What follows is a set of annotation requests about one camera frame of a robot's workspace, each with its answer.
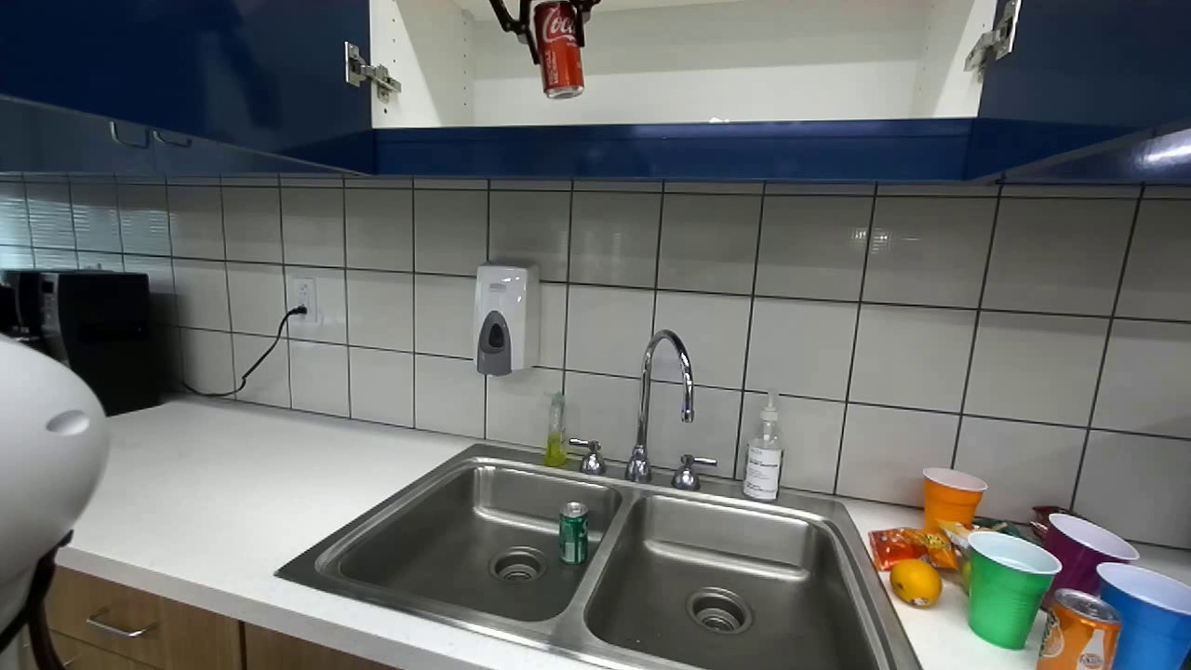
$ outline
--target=sink drain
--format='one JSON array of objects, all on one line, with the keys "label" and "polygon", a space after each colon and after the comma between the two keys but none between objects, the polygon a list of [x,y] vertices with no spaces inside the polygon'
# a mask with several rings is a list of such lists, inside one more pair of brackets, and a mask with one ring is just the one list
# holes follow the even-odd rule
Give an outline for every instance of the sink drain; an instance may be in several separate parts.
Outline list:
[{"label": "sink drain", "polygon": [[745,633],[751,624],[747,602],[729,588],[695,591],[692,618],[711,633]]},{"label": "sink drain", "polygon": [[531,586],[543,572],[535,548],[513,548],[491,564],[491,577],[507,586]]}]

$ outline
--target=soap bottle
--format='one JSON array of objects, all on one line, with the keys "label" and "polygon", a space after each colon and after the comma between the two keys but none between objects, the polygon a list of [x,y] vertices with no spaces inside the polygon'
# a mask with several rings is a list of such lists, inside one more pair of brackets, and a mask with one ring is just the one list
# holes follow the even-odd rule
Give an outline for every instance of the soap bottle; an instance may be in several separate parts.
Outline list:
[{"label": "soap bottle", "polygon": [[553,426],[548,426],[548,469],[571,469],[571,449],[566,449],[566,397],[561,392],[553,394]]},{"label": "soap bottle", "polygon": [[745,458],[745,497],[747,500],[780,500],[783,492],[783,441],[780,441],[780,394],[768,394],[768,410],[756,421],[756,436],[747,441]]}]

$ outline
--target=plastic cup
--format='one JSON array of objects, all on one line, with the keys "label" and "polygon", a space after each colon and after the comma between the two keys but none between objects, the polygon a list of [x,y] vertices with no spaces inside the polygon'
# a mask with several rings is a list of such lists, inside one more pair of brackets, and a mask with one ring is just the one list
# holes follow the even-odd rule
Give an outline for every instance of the plastic cup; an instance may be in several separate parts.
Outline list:
[{"label": "plastic cup", "polygon": [[1191,667],[1191,586],[1101,564],[1101,600],[1120,613],[1117,670]]},{"label": "plastic cup", "polygon": [[922,528],[941,528],[941,523],[973,528],[982,492],[991,484],[973,474],[922,469]]},{"label": "plastic cup", "polygon": [[967,629],[998,647],[1025,647],[1062,564],[1003,534],[973,534],[967,548]]},{"label": "plastic cup", "polygon": [[1046,550],[1065,564],[1055,588],[1100,591],[1101,577],[1095,565],[1101,564],[1139,564],[1142,554],[1120,540],[1117,534],[1090,524],[1071,514],[1051,514],[1051,534],[1041,536]]}]

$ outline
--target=white countertop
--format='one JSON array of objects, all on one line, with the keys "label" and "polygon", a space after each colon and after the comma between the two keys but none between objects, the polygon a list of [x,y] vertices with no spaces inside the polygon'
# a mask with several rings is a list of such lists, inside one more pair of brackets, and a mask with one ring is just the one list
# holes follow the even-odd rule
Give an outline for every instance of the white countertop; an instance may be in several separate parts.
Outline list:
[{"label": "white countertop", "polygon": [[[368,427],[233,402],[170,402],[112,421],[112,458],[76,544],[60,564],[250,624],[400,667],[539,667],[572,658],[507,646],[416,613],[400,613],[278,581],[276,571],[400,487],[422,481],[471,441]],[[850,504],[858,528],[917,524],[917,510]],[[1191,581],[1191,554],[1142,564]],[[963,595],[941,606],[894,602],[928,670],[1030,670],[1028,650],[982,646],[963,624]]]}]

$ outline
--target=sink basin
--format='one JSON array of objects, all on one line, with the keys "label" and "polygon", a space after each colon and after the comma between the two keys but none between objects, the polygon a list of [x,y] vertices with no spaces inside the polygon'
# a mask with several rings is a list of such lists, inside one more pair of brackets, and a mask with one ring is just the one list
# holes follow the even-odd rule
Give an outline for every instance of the sink basin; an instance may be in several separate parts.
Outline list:
[{"label": "sink basin", "polygon": [[[560,564],[560,510],[589,507],[594,564]],[[747,504],[543,469],[474,448],[278,577],[594,667],[917,670],[835,500]]]},{"label": "sink basin", "polygon": [[651,497],[637,504],[589,629],[692,667],[879,667],[826,524]]},{"label": "sink basin", "polygon": [[556,618],[589,571],[560,564],[566,504],[589,507],[589,536],[598,548],[618,510],[616,487],[474,461],[378,507],[282,577],[386,606]]}]

